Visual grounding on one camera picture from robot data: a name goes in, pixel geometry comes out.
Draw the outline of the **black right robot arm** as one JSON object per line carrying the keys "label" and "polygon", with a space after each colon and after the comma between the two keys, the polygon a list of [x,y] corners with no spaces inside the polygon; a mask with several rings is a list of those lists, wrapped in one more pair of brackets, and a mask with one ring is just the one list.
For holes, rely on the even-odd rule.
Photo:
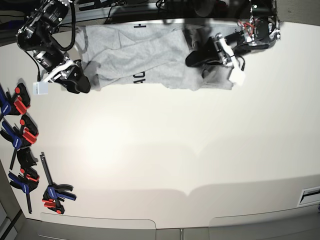
{"label": "black right robot arm", "polygon": [[[71,42],[62,46],[53,34],[71,12]],[[68,92],[87,94],[91,90],[88,78],[83,72],[81,60],[72,60],[68,51],[76,42],[76,11],[73,0],[42,0],[38,9],[28,16],[16,34],[17,45],[38,63],[47,76],[40,74],[33,84],[33,93],[48,93],[49,83],[57,83]]]}

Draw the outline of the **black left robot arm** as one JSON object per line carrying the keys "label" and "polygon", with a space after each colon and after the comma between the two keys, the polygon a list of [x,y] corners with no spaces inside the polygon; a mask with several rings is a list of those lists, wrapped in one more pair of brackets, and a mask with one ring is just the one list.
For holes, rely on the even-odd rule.
{"label": "black left robot arm", "polygon": [[239,68],[239,58],[253,51],[266,50],[281,38],[275,0],[247,0],[240,7],[242,10],[245,8],[249,8],[250,17],[237,20],[239,30],[226,36],[221,32],[210,36],[203,46],[186,57],[186,65]]}

